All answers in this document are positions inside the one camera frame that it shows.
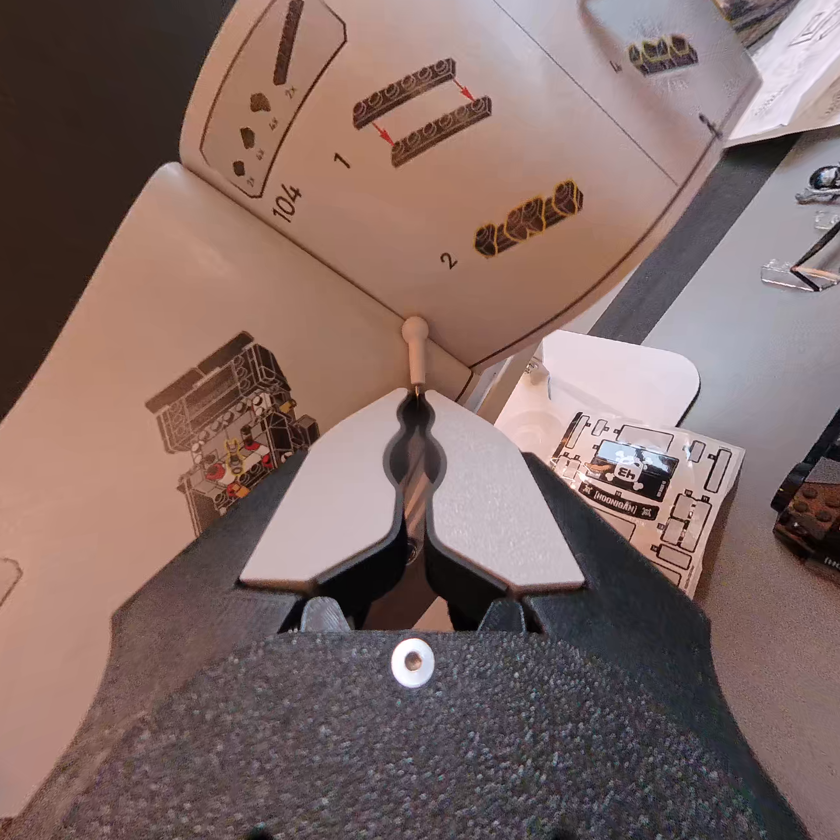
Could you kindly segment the white metal stand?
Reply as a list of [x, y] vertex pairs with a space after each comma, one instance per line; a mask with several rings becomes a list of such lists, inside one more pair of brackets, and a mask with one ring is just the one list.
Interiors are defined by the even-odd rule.
[[402, 324], [402, 338], [407, 348], [409, 378], [415, 396], [420, 396], [426, 385], [428, 334], [428, 324], [422, 317], [409, 317]]

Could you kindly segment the white tray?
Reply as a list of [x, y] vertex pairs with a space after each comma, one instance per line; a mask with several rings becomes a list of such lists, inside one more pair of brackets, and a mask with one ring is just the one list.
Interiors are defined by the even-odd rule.
[[542, 340], [495, 426], [549, 460], [578, 414], [589, 443], [614, 420], [676, 427], [699, 390], [699, 372], [683, 355], [559, 330]]

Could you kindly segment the small black lego piece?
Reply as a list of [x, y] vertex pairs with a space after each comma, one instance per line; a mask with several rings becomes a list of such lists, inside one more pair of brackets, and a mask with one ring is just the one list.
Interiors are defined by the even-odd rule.
[[806, 188], [795, 195], [800, 205], [839, 202], [839, 163], [821, 166], [808, 178]]

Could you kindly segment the clear lego windshield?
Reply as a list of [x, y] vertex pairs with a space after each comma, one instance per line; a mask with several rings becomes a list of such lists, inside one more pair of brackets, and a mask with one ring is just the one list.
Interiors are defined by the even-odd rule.
[[762, 266], [762, 283], [794, 291], [822, 292], [839, 285], [839, 214], [815, 215], [818, 239], [805, 255], [793, 261], [772, 259]]

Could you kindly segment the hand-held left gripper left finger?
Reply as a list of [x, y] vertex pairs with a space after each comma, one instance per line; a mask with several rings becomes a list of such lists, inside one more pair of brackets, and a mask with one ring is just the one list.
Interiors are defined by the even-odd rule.
[[313, 444], [239, 575], [241, 584], [314, 592], [394, 538], [402, 495], [385, 464], [408, 395], [395, 389]]

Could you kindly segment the black lego car model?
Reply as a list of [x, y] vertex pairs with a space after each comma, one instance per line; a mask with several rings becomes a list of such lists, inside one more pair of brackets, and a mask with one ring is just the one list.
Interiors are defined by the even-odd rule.
[[839, 576], [839, 412], [781, 482], [773, 535], [813, 571]]

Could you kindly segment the white paper bags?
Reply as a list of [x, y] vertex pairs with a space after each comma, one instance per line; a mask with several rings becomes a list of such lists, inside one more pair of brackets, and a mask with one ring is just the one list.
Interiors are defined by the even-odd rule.
[[761, 87], [727, 147], [839, 124], [839, 2], [799, 2], [753, 56]]

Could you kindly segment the lego instruction booklet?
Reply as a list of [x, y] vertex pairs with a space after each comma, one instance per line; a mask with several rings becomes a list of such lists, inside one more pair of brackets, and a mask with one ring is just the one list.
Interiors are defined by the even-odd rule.
[[665, 236], [759, 86], [714, 2], [237, 2], [179, 159], [132, 202], [2, 421], [2, 828], [60, 821], [120, 730], [315, 591], [239, 575], [312, 445], [456, 404]]

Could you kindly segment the white sticker sheet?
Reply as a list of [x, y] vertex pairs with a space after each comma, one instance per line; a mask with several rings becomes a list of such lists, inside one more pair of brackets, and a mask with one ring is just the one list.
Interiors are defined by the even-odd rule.
[[651, 427], [590, 407], [549, 446], [551, 470], [688, 597], [745, 451], [681, 428]]

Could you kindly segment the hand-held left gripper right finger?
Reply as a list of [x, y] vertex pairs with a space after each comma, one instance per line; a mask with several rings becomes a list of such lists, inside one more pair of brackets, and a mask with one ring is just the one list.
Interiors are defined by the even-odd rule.
[[519, 448], [446, 396], [425, 397], [440, 458], [427, 514], [436, 551], [513, 595], [581, 588], [581, 568]]

